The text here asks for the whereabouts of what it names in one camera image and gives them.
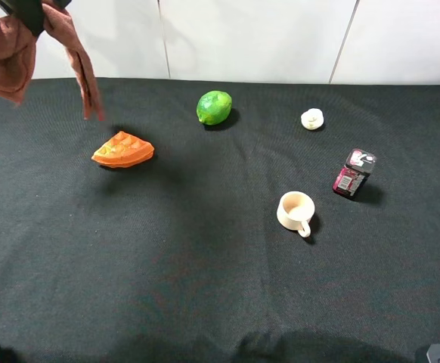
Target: towel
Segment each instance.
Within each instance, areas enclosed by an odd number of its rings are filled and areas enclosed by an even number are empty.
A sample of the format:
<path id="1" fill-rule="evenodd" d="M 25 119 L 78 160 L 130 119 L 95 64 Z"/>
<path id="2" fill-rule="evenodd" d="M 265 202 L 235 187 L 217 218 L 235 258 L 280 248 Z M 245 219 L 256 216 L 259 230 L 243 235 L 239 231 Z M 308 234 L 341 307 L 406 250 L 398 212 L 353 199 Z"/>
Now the towel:
<path id="1" fill-rule="evenodd" d="M 82 46 L 72 17 L 65 9 L 56 7 L 52 0 L 43 0 L 45 31 L 66 49 L 76 73 L 83 104 L 84 117 L 93 112 L 104 119 L 98 83 L 91 59 Z M 0 17 L 0 97 L 20 104 L 30 84 L 36 62 L 37 38 L 15 16 Z"/>

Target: white wall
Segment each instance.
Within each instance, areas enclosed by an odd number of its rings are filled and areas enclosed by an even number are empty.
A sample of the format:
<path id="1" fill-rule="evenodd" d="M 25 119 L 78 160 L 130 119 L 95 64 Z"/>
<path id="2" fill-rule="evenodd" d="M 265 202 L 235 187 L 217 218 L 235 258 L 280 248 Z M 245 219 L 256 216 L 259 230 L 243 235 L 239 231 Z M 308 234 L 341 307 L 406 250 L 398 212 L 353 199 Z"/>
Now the white wall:
<path id="1" fill-rule="evenodd" d="M 98 76 L 440 84 L 440 0 L 160 1 L 72 1 Z M 73 72 L 43 34 L 34 78 L 55 77 Z"/>

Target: mug handle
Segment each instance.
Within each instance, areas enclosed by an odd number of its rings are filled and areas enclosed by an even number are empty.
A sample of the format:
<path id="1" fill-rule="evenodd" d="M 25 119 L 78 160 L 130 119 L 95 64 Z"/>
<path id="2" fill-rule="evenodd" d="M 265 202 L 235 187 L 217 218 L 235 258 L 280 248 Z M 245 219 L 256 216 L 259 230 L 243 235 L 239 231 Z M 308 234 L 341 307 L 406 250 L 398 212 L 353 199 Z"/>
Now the mug handle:
<path id="1" fill-rule="evenodd" d="M 309 224 L 307 223 L 307 221 L 302 221 L 301 225 L 302 225 L 302 229 L 298 230 L 299 234 L 303 238 L 309 237 L 311 235 L 311 227 L 309 227 Z"/>

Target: lime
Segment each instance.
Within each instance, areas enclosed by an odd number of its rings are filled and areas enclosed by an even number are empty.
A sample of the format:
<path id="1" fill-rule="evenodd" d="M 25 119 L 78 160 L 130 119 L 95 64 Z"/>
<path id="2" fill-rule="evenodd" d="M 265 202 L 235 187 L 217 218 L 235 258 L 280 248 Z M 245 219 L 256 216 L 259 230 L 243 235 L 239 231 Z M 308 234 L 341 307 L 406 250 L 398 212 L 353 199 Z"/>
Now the lime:
<path id="1" fill-rule="evenodd" d="M 210 91 L 198 101 L 197 115 L 204 125 L 225 121 L 232 110 L 232 97 L 227 92 Z"/>

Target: black table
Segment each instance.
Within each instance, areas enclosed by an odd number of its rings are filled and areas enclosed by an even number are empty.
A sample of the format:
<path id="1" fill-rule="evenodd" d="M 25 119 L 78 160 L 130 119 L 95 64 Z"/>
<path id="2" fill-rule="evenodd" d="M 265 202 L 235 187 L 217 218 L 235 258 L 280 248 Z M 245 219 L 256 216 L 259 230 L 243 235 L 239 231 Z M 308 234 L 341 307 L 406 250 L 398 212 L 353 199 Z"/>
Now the black table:
<path id="1" fill-rule="evenodd" d="M 26 362 L 410 361 L 440 343 L 440 86 L 101 79 L 0 99 L 0 342 Z M 234 99 L 206 129 L 199 97 Z M 305 130 L 302 112 L 324 111 Z M 153 160 L 90 160 L 123 129 Z M 349 151 L 378 163 L 332 192 Z M 316 203 L 313 238 L 275 217 Z"/>

